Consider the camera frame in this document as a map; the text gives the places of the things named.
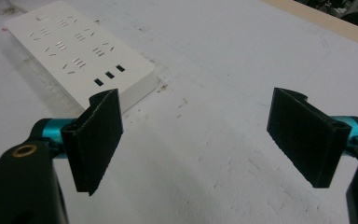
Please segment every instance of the white power strip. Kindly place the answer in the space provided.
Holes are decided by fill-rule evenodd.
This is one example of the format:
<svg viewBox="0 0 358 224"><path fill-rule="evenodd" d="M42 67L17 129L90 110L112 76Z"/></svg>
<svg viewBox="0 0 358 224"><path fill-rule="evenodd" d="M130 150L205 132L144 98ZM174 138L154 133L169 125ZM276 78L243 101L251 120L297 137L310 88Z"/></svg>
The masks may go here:
<svg viewBox="0 0 358 224"><path fill-rule="evenodd" d="M151 62L64 2L5 26L83 108L91 95L118 89L124 112L157 86Z"/></svg>

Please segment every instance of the screw hole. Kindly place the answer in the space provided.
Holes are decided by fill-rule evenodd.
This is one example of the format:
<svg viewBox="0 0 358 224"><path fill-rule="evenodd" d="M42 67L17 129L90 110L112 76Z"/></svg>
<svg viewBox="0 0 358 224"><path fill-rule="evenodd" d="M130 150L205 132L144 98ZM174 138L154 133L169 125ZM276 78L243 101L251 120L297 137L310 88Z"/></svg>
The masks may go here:
<svg viewBox="0 0 358 224"><path fill-rule="evenodd" d="M25 145L22 147L18 147L13 151L13 157L16 158L21 158L21 157L26 157L29 156L31 154L33 154L34 152L36 152L37 150L37 146L35 145Z"/></svg>

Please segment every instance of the robotic arm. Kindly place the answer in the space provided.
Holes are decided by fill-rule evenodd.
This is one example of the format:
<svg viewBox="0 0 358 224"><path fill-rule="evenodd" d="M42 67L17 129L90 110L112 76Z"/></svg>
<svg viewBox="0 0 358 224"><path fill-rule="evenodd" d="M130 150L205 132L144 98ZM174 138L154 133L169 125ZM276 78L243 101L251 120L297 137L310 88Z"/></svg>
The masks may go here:
<svg viewBox="0 0 358 224"><path fill-rule="evenodd" d="M67 156L79 192L93 194L123 133L118 91L92 96L77 119L41 119L0 158L0 223L68 223L52 159Z"/></svg>
<svg viewBox="0 0 358 224"><path fill-rule="evenodd" d="M358 160L358 118L329 117L307 96L275 88L267 131L314 188L328 188L342 154ZM358 169L347 191L351 224L358 224Z"/></svg>

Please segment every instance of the white tabletop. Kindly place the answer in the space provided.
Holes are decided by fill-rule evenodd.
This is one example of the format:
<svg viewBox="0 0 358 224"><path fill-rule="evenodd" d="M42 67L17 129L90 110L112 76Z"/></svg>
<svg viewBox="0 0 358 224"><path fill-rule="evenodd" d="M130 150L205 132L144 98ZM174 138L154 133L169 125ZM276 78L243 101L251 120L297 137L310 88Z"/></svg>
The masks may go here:
<svg viewBox="0 0 358 224"><path fill-rule="evenodd" d="M274 87L308 95L328 115L358 116L357 42L257 0L66 2L160 78L123 114L92 197L55 161L71 223L349 222L345 192L358 162L341 158L330 189L314 189L266 129ZM78 114L5 29L21 14L7 7L0 1L0 155L39 119Z"/></svg>

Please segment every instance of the power strip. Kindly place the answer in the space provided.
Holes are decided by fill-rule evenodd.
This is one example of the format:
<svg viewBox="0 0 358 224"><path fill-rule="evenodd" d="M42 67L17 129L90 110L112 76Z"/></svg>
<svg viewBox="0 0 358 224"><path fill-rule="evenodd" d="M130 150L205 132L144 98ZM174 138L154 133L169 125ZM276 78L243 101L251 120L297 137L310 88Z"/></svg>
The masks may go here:
<svg viewBox="0 0 358 224"><path fill-rule="evenodd" d="M5 26L83 108L91 95L118 89L124 112L157 87L151 62L64 2Z"/></svg>

